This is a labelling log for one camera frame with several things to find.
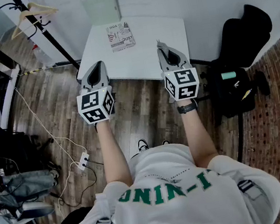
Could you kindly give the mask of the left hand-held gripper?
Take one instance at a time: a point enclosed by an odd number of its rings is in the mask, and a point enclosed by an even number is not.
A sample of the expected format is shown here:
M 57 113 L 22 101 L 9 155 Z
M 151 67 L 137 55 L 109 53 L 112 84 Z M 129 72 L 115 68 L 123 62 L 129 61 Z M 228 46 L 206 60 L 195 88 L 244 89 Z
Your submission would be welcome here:
M 102 60 L 87 70 L 81 86 L 80 95 L 77 96 L 78 112 L 81 117 L 89 125 L 109 120 L 115 100 L 112 96 L 107 68 Z

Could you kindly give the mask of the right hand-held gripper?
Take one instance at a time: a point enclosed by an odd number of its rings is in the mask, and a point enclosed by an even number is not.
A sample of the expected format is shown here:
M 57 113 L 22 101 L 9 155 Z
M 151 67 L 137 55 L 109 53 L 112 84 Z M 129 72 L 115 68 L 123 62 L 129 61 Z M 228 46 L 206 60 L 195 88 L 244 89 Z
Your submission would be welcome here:
M 191 68 L 186 55 L 174 48 L 169 49 L 169 60 L 160 48 L 157 49 L 157 54 L 163 71 L 161 76 L 164 86 L 171 98 L 175 101 L 196 98 L 200 84 L 199 77 L 196 68 Z

